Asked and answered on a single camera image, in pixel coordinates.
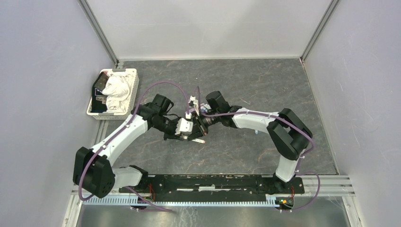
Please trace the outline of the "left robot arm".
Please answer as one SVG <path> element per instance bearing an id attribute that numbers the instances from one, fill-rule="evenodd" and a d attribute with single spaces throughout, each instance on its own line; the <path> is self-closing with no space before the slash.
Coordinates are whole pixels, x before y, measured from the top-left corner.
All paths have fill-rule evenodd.
<path id="1" fill-rule="evenodd" d="M 188 136 L 193 123 L 186 118 L 167 118 L 174 103 L 157 94 L 152 102 L 139 105 L 128 118 L 103 141 L 91 148 L 81 147 L 75 156 L 73 182 L 80 189 L 103 198 L 112 189 L 131 186 L 136 192 L 148 188 L 147 172 L 139 167 L 113 168 L 120 154 L 139 136 L 154 128 L 165 139 L 182 140 Z"/>

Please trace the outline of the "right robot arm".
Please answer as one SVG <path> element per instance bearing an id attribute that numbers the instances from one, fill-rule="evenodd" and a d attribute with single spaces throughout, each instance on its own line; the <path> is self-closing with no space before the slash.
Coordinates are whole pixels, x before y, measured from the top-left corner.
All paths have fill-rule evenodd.
<path id="1" fill-rule="evenodd" d="M 279 193 L 287 192 L 292 187 L 299 160 L 314 148 L 313 134 L 308 127 L 288 108 L 272 113 L 253 111 L 230 105 L 219 91 L 209 93 L 206 100 L 206 104 L 200 104 L 195 96 L 188 100 L 185 117 L 192 122 L 188 139 L 206 136 L 209 127 L 217 123 L 268 134 L 280 154 L 273 187 Z"/>

